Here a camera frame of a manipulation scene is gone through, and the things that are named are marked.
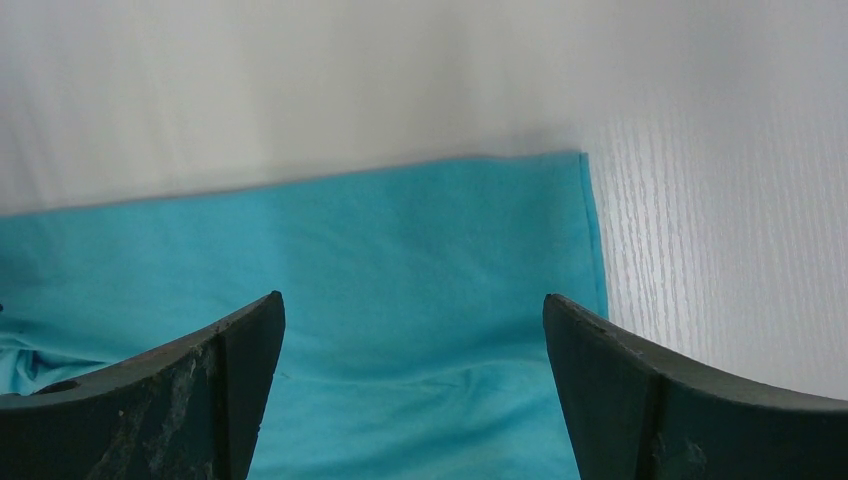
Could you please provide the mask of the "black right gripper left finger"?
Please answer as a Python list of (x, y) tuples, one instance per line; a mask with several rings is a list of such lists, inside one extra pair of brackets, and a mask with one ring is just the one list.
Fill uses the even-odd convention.
[(285, 329), (272, 292), (115, 365), (1, 398), (5, 479), (244, 479)]

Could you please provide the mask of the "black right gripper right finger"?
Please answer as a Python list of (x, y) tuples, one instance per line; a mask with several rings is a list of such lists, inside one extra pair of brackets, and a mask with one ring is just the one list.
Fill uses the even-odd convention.
[(558, 294), (548, 357), (584, 479), (843, 479), (847, 404), (716, 369)]

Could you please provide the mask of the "turquoise t-shirt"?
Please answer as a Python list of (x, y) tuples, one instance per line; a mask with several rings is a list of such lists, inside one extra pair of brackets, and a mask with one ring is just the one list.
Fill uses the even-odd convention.
[(574, 479), (542, 306), (607, 310), (588, 160), (470, 159), (5, 217), (1, 389), (28, 394), (272, 290), (254, 479)]

